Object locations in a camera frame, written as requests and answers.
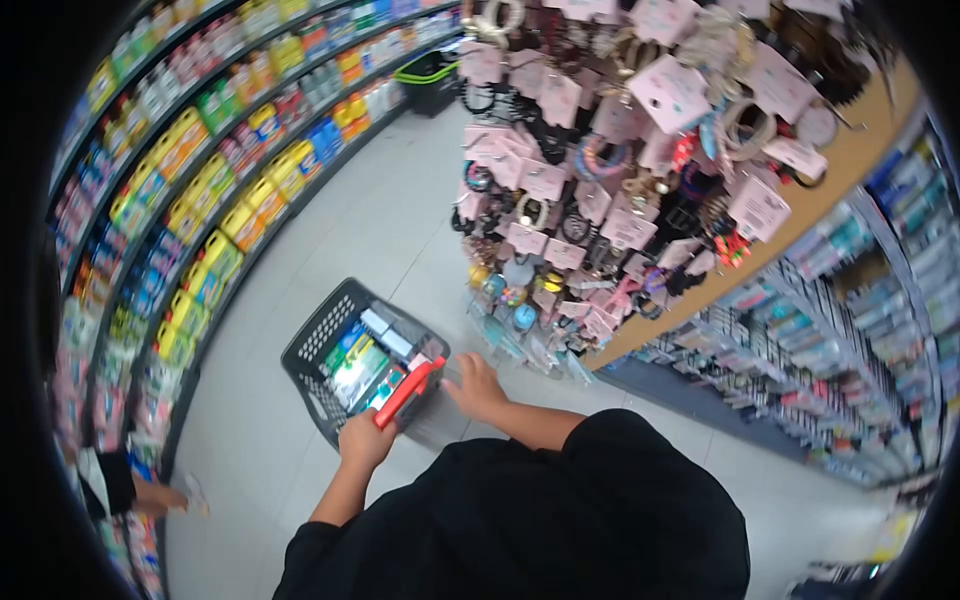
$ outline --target black basket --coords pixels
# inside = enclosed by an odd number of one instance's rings
[[[368,308],[413,344],[414,353],[420,352],[433,361],[433,364],[428,363],[408,373],[381,410],[387,420],[389,413],[396,410],[394,419],[401,429],[410,423],[419,410],[421,402],[418,398],[437,389],[443,377],[443,365],[450,356],[450,346],[440,336],[407,313],[381,300],[356,279],[345,279],[300,328],[280,357],[280,363],[297,385],[310,417],[338,451],[340,429],[347,422],[348,414],[327,387],[321,365],[341,336],[360,320],[360,313]],[[406,395],[406,390],[411,387],[413,391]]]
[[[428,52],[398,68],[394,79],[403,85],[416,114],[437,116],[457,97],[457,65],[440,50]]]

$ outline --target red basket handle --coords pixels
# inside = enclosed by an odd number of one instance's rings
[[[423,389],[426,387],[426,377],[436,369],[442,369],[446,364],[446,359],[442,356],[438,356],[437,360],[432,363],[423,363],[419,367],[413,370],[406,379],[400,382],[400,385],[396,386],[396,389],[390,397],[384,403],[383,408],[381,408],[376,415],[373,416],[373,422],[377,427],[383,429],[387,426],[387,423],[394,419],[397,411],[403,407],[407,402],[407,398],[410,397],[410,394],[417,392],[422,394]]]

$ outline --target another person's hand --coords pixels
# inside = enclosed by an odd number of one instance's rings
[[[340,430],[340,461],[345,467],[373,472],[387,458],[399,427],[391,420],[381,431],[374,415],[376,409],[368,408],[347,419]]]
[[[496,380],[496,371],[476,352],[457,354],[456,359],[463,386],[444,379],[444,389],[457,402],[460,412],[489,423],[496,409],[510,401]]]

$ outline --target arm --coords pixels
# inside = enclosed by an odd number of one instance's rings
[[[373,424],[375,414],[369,408],[347,420],[340,432],[340,466],[310,521],[340,527],[363,511],[373,470],[387,458],[397,433],[393,421],[380,431]]]
[[[476,352],[457,355],[463,387],[445,379],[444,388],[471,419],[488,423],[536,450],[561,450],[566,437],[586,417],[554,408],[512,402],[496,381],[496,371]]]

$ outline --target white tile floor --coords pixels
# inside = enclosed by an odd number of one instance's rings
[[[174,600],[273,594],[286,543],[338,461],[280,354],[342,279],[357,277],[435,329],[455,352],[483,349],[461,308],[468,263],[447,224],[466,122],[457,106],[432,121],[413,114],[397,120],[287,225],[234,299],[180,440],[177,468],[203,482],[212,516],[169,519]],[[500,369],[500,381],[510,397],[534,404],[637,411],[713,473],[747,519],[749,598],[782,597],[810,560],[864,556],[886,514],[886,496],[864,494],[606,384],[582,388],[509,367]],[[376,471],[368,503],[413,480],[443,445],[500,435],[435,396]]]

